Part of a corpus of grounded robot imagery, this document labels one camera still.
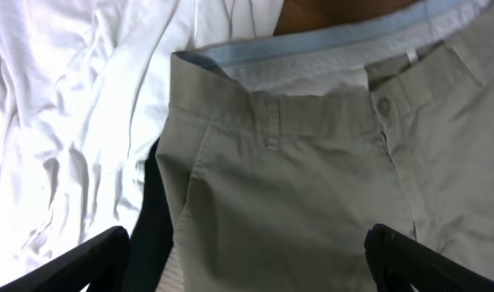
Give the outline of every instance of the wrinkled white fabric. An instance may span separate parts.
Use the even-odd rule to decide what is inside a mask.
[[[138,219],[170,53],[273,33],[282,0],[0,1],[0,285]]]

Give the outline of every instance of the garment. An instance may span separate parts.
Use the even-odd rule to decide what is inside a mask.
[[[173,56],[157,161],[185,290],[375,291],[376,223],[494,281],[494,4],[367,87],[269,91],[368,58],[332,51]]]
[[[171,52],[270,36],[281,5],[0,1],[0,285],[113,225],[131,234]]]

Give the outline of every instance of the pants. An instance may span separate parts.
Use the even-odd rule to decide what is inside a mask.
[[[186,291],[375,291],[376,223],[494,281],[494,6],[370,92],[222,76],[173,56],[157,161]]]

